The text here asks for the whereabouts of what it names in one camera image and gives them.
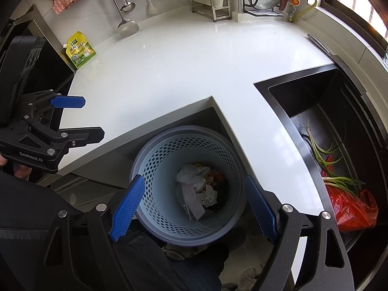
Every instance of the yellow hose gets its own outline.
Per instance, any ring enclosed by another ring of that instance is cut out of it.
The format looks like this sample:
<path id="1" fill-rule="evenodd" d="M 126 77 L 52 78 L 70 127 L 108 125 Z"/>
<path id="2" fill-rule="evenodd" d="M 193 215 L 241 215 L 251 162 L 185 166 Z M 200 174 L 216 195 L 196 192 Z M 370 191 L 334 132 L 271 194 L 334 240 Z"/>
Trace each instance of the yellow hose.
<path id="1" fill-rule="evenodd" d="M 291 21 L 291 23 L 295 23 L 298 18 L 306 14 L 307 12 L 311 11 L 318 5 L 318 0 L 314 0 L 314 4 L 312 6 L 309 6 L 308 8 L 304 9 L 302 12 L 295 15 Z"/>

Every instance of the yellow seasoning packet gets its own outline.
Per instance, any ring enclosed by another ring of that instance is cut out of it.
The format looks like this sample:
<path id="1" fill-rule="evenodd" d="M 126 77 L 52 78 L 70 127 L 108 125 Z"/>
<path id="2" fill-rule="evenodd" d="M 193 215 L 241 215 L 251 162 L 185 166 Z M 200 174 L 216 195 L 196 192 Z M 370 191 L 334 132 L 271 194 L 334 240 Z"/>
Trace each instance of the yellow seasoning packet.
<path id="1" fill-rule="evenodd" d="M 77 69 L 87 63 L 96 52 L 90 46 L 85 35 L 81 32 L 76 32 L 69 38 L 66 45 L 66 54 L 70 57 L 71 61 L 75 64 Z"/>

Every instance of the silver screw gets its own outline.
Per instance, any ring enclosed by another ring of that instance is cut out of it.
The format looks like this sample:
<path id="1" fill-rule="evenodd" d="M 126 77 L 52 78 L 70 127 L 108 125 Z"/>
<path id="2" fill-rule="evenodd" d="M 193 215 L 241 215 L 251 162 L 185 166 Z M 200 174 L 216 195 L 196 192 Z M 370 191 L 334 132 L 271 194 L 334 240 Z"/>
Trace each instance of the silver screw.
<path id="1" fill-rule="evenodd" d="M 289 204 L 284 204 L 282 208 L 286 212 L 292 212 L 294 210 L 294 208 Z"/>
<path id="2" fill-rule="evenodd" d="M 329 220 L 331 218 L 331 214 L 327 211 L 322 212 L 322 217 L 324 217 L 326 220 Z"/>
<path id="3" fill-rule="evenodd" d="M 97 205 L 97 207 L 96 207 L 96 210 L 97 211 L 105 211 L 105 209 L 106 209 L 106 204 L 104 204 L 104 203 L 100 203 L 100 204 L 98 204 Z"/>
<path id="4" fill-rule="evenodd" d="M 59 212 L 58 212 L 58 216 L 59 216 L 60 218 L 66 217 L 66 216 L 67 216 L 67 211 L 66 211 L 66 210 L 61 210 L 61 211 L 59 211 Z"/>

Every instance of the human hand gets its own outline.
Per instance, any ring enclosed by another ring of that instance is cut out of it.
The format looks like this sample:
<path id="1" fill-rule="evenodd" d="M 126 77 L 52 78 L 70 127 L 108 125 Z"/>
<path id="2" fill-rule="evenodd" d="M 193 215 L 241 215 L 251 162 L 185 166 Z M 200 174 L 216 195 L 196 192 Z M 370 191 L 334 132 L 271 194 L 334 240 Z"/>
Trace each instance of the human hand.
<path id="1" fill-rule="evenodd" d="M 5 166 L 8 160 L 1 156 L 0 154 L 0 166 Z M 24 180 L 28 180 L 30 176 L 32 168 L 26 167 L 24 165 L 14 163 L 14 176 L 17 178 L 21 178 Z"/>

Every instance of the perforated plastic basket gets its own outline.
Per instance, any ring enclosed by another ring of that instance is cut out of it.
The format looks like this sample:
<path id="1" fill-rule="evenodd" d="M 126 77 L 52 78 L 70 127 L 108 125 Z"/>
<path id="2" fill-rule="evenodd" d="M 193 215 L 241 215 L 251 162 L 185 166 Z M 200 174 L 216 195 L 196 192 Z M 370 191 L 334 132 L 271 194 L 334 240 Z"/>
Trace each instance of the perforated plastic basket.
<path id="1" fill-rule="evenodd" d="M 222 173 L 229 184 L 224 207 L 198 221 L 186 215 L 175 182 L 182 165 L 197 162 Z M 236 224 L 246 205 L 244 170 L 234 148 L 222 135 L 207 128 L 181 126 L 158 134 L 137 155 L 131 178 L 136 174 L 144 176 L 146 183 L 136 215 L 146 229 L 168 243 L 208 244 Z"/>

